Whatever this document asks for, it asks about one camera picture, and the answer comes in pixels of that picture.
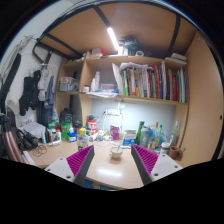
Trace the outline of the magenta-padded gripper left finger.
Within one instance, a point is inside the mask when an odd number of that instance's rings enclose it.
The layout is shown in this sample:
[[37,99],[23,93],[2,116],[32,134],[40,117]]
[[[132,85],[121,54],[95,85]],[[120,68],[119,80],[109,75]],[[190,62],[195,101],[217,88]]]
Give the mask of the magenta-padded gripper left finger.
[[94,155],[94,146],[91,145],[67,158],[59,157],[46,168],[46,171],[82,186]]

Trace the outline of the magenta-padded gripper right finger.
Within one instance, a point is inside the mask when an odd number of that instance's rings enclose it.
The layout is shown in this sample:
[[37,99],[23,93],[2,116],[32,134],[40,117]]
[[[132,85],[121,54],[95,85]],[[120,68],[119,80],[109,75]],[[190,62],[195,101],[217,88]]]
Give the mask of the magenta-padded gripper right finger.
[[136,144],[131,145],[131,154],[144,185],[164,178],[182,167],[167,154],[157,155]]

